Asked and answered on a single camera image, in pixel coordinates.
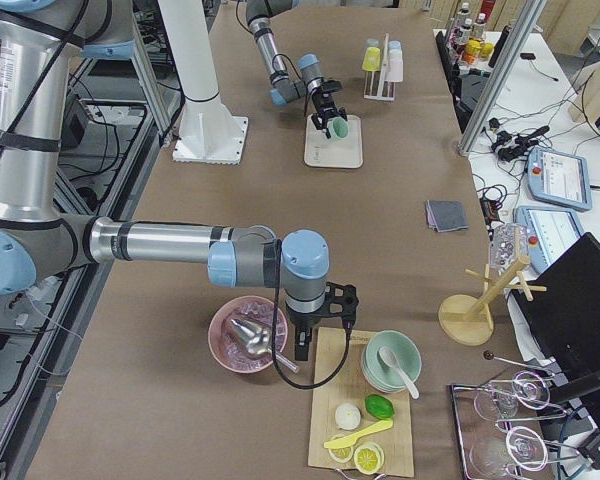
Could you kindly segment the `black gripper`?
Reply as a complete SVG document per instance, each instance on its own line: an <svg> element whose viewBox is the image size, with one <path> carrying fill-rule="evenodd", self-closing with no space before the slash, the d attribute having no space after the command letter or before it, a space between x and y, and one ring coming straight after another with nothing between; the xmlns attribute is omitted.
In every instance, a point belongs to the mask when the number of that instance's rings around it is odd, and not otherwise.
<svg viewBox="0 0 600 480"><path fill-rule="evenodd" d="M316 110L310 118L315 129L321 132L326 139L331 138L328 122L331 118L340 116L344 121L348 120L344 107L338 108L332 94L342 89L340 81L335 79L318 78L307 85L308 96Z"/></svg>
<svg viewBox="0 0 600 480"><path fill-rule="evenodd" d="M312 329L324 319L339 318L342 328L350 333L356 323L359 299L354 285L326 282L324 293L311 301L285 300L288 319L295 327L294 359L307 361Z"/></svg>

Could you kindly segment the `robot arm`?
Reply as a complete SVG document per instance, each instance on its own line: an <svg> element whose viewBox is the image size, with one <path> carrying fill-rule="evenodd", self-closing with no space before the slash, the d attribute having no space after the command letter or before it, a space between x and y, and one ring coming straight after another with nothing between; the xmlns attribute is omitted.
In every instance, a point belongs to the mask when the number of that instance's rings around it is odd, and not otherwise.
<svg viewBox="0 0 600 480"><path fill-rule="evenodd" d="M310 98L315 128L326 139L344 138L346 110L332 98L340 82L325 78L312 54L299 60L301 80L291 82L279 59L269 20L298 1L246 3L274 102ZM232 116L220 99L202 5L159 5L186 99L176 158L239 163L248 119ZM286 291L296 360L307 360L312 327L323 318L341 318L347 351L356 290L326 280L329 250L314 231L280 241L263 226L117 222L54 207L70 60L132 58L134 27L132 1L0 1L0 295L116 259L204 263L216 285Z"/></svg>
<svg viewBox="0 0 600 480"><path fill-rule="evenodd" d="M345 108L339 108L332 94L341 90L338 80L326 78L315 54L306 54L298 61L301 73L298 80L292 80L284 61L286 56L279 52L270 19L282 12L291 10L299 1L247 1L245 19L249 31L260 51L269 74L270 96L278 106L287 105L297 99L311 100L315 112L310 116L314 127L327 139L344 139L349 134Z"/></svg>

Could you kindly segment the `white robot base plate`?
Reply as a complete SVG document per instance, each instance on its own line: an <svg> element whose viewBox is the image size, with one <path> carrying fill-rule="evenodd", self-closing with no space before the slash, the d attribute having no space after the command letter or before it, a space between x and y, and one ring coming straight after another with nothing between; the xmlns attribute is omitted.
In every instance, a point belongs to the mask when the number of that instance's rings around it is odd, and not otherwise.
<svg viewBox="0 0 600 480"><path fill-rule="evenodd" d="M249 119L198 114L180 128L172 158L176 162L237 165L242 159Z"/></svg>

